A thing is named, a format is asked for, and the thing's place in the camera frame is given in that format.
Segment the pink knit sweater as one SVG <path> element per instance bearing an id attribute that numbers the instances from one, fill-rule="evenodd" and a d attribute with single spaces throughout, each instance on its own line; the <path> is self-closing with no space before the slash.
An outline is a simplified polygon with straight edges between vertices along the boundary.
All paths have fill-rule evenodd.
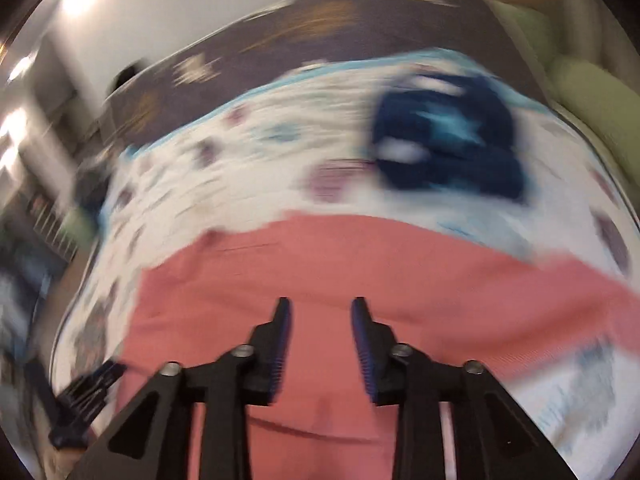
<path id="1" fill-rule="evenodd" d="M 124 341 L 127 403 L 165 362 L 212 362 L 291 300 L 283 388 L 250 411 L 258 479 L 386 479 L 393 408 L 367 398 L 349 310 L 373 315 L 432 359 L 479 360 L 510 378 L 604 340 L 639 348 L 639 300 L 574 258 L 526 263 L 398 221 L 296 214 L 208 232 L 143 273 Z"/>

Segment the navy star fleece garment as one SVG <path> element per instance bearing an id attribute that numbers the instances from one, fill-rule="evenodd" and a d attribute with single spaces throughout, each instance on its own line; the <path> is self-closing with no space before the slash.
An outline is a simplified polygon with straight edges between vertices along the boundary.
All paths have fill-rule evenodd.
<path id="1" fill-rule="evenodd" d="M 380 97 L 369 152 L 398 190 L 456 190 L 521 202 L 526 181 L 516 140 L 512 113 L 491 78 L 410 73 Z"/>

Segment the white sea-pattern quilt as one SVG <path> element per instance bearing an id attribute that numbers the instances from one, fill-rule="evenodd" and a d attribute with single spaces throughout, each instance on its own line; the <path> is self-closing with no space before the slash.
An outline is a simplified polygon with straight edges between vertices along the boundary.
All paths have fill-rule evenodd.
<path id="1" fill-rule="evenodd" d="M 410 73 L 495 81 L 515 122 L 524 200 L 403 191 L 385 180 L 369 152 L 374 113 Z M 119 157 L 98 260 L 54 349 L 53 387 L 111 356 L 124 361 L 146 270 L 205 233 L 255 231 L 296 214 L 398 221 L 526 263 L 574 258 L 639 300 L 638 217 L 610 163 L 563 117 L 454 51 L 324 64 Z M 499 380 L 578 478 L 612 478 L 638 438 L 639 348 L 599 340 Z"/>

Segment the green pillow near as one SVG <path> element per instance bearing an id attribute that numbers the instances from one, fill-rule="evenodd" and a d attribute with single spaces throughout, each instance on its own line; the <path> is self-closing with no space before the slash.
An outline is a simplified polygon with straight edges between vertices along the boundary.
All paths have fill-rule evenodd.
<path id="1" fill-rule="evenodd" d="M 627 181 L 638 186 L 638 93 L 603 68 L 570 56 L 557 58 L 548 78 L 562 107 L 598 136 Z"/>

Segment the green pillow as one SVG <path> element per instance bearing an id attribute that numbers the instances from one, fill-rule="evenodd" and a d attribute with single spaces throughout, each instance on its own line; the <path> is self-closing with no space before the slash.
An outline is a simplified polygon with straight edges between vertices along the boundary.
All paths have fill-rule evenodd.
<path id="1" fill-rule="evenodd" d="M 514 6 L 500 1 L 493 1 L 491 5 L 500 18 L 518 28 L 529 50 L 542 67 L 548 68 L 559 56 L 560 40 L 546 14 L 526 6 Z"/>
<path id="2" fill-rule="evenodd" d="M 557 58 L 548 78 L 562 107 L 598 136 L 627 181 L 638 186 L 638 93 L 603 68 L 570 56 Z"/>

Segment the green pillow far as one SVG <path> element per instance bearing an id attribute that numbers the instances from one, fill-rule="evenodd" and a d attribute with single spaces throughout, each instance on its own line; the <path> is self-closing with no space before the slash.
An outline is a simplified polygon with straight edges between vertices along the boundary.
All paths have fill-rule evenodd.
<path id="1" fill-rule="evenodd" d="M 500 1 L 493 1 L 491 5 L 500 18 L 518 28 L 529 50 L 542 67 L 548 68 L 559 56 L 560 40 L 546 14 L 526 6 L 514 6 Z"/>

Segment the dark purple deer mattress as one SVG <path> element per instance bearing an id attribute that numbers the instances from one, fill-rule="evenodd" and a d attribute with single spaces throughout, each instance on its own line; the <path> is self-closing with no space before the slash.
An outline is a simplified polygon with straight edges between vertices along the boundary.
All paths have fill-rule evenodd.
<path id="1" fill-rule="evenodd" d="M 99 125 L 107 139 L 141 146 L 291 70 L 431 48 L 546 98 L 533 57 L 486 0 L 285 0 L 142 70 L 106 99 Z"/>

